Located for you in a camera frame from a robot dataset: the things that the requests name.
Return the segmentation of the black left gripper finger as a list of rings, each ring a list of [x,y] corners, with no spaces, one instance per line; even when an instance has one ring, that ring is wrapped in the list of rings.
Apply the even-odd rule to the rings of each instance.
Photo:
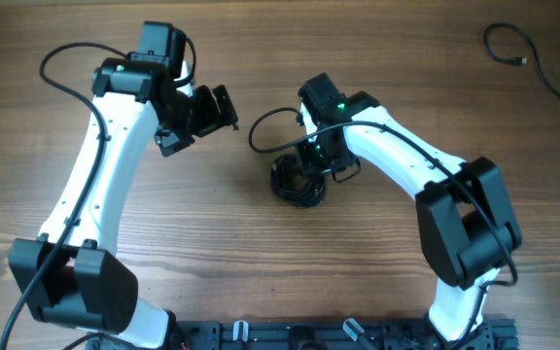
[[[212,92],[216,98],[216,103],[220,112],[219,124],[222,126],[231,126],[234,130],[238,130],[238,117],[226,87],[224,85],[216,86],[212,89]]]
[[[191,136],[180,137],[174,131],[158,130],[155,133],[155,141],[163,157],[168,158],[194,143]]]

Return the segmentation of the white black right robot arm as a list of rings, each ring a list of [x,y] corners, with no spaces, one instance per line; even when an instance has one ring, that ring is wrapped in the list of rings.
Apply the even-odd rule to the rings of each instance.
[[[396,122],[364,91],[347,96],[322,73],[297,93],[307,138],[304,177],[335,175],[365,159],[414,201],[423,255],[437,275],[430,326],[450,347],[474,340],[486,294],[522,243],[503,176],[489,159],[465,161]]]

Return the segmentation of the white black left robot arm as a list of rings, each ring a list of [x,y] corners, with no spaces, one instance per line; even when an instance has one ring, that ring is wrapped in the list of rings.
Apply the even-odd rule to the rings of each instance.
[[[8,262],[18,309],[38,322],[80,329],[105,347],[187,349],[172,312],[141,299],[117,259],[124,203],[150,142],[172,156],[237,115],[224,86],[195,87],[192,40],[166,22],[143,24],[134,52],[111,50],[94,71],[87,133],[69,180],[33,239]]]

